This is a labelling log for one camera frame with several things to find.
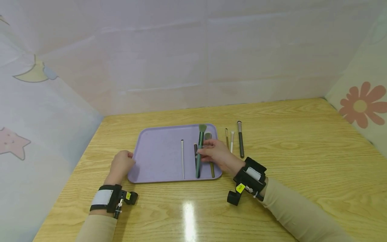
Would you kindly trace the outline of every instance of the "yellow label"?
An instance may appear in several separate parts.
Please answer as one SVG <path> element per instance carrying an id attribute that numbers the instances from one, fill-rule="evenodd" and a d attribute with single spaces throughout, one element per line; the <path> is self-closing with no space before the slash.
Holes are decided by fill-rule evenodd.
<path id="1" fill-rule="evenodd" d="M 242 183 L 241 184 L 239 184 L 237 187 L 236 187 L 236 191 L 238 192 L 238 193 L 242 193 L 243 192 L 243 189 L 245 189 L 245 185 L 243 185 Z"/>

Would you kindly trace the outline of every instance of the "star decal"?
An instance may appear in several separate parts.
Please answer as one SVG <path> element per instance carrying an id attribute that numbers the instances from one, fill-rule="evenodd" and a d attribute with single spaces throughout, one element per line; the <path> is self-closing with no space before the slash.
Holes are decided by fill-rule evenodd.
<path id="1" fill-rule="evenodd" d="M 20 160 L 24 160 L 26 157 L 24 147 L 29 143 L 31 141 L 20 137 L 6 127 L 0 130 L 0 154 L 11 152 Z"/>

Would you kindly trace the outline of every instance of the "beige sleeve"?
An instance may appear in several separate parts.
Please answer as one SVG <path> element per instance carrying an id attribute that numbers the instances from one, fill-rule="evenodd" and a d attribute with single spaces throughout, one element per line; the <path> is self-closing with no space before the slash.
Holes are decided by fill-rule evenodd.
<path id="1" fill-rule="evenodd" d="M 353 241 L 321 208 L 272 178 L 262 204 L 301 242 Z"/>
<path id="2" fill-rule="evenodd" d="M 111 242 L 117 219 L 104 215 L 89 215 L 75 242 Z"/>

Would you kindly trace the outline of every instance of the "pink flower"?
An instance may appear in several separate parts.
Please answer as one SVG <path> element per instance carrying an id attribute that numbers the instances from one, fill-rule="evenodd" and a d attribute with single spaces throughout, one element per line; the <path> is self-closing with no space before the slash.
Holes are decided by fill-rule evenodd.
<path id="1" fill-rule="evenodd" d="M 364 82 L 360 93 L 357 87 L 351 87 L 347 99 L 342 99 L 340 104 L 343 106 L 339 113 L 351 124 L 356 121 L 360 128 L 368 127 L 368 118 L 375 124 L 383 125 L 384 119 L 376 113 L 387 113 L 387 102 L 375 102 L 386 94 L 384 86 L 376 86 L 370 91 L 371 84 Z"/>

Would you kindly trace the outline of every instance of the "plastic tray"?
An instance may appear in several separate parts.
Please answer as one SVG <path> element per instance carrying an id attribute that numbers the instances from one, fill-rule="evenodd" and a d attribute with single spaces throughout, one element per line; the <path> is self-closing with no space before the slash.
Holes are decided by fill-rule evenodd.
<path id="1" fill-rule="evenodd" d="M 206 125 L 205 132 L 217 139 L 215 126 Z M 181 140 L 184 140 L 184 179 Z M 144 129 L 134 149 L 136 164 L 128 174 L 129 181 L 146 183 L 219 178 L 222 171 L 214 164 L 215 177 L 212 178 L 208 162 L 201 163 L 200 178 L 195 177 L 194 144 L 198 141 L 199 124 Z"/>

